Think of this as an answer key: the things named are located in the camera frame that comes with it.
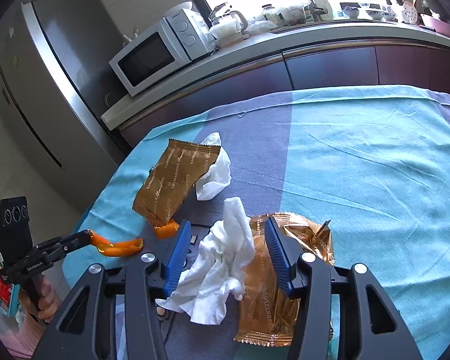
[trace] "silver refrigerator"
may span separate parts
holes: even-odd
[[[0,114],[33,166],[80,210],[130,146],[100,116],[127,91],[108,61],[123,38],[100,0],[22,4],[0,55]]]

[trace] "kitchen counter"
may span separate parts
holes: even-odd
[[[334,22],[279,34],[265,33],[252,36],[190,64],[135,97],[124,96],[102,115],[102,120],[113,130],[143,109],[181,88],[229,68],[286,50],[334,41],[380,38],[412,39],[450,48],[450,38],[446,36],[407,24],[378,21]]]

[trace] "hand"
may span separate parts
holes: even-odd
[[[42,295],[38,301],[38,317],[45,322],[50,322],[55,315],[56,310],[59,308],[61,300],[54,291],[52,284],[48,279],[43,276],[42,285],[39,291]],[[19,300],[22,302],[23,307],[30,314],[34,314],[32,301],[28,297],[25,291],[20,291]]]

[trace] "white tissue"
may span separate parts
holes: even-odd
[[[202,141],[202,145],[222,145],[220,134],[218,132],[211,133]],[[231,180],[230,158],[225,149],[221,147],[215,163],[195,184],[197,200],[213,199],[227,185],[230,185]]]
[[[255,256],[250,218],[240,198],[223,202],[223,221],[217,221],[200,242],[192,267],[183,271],[176,290],[156,303],[165,309],[186,312],[202,325],[219,325],[225,318],[225,302],[232,292],[242,300],[245,268]]]

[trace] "white microwave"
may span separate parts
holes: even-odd
[[[109,62],[131,96],[215,49],[203,17],[180,9],[132,40]]]

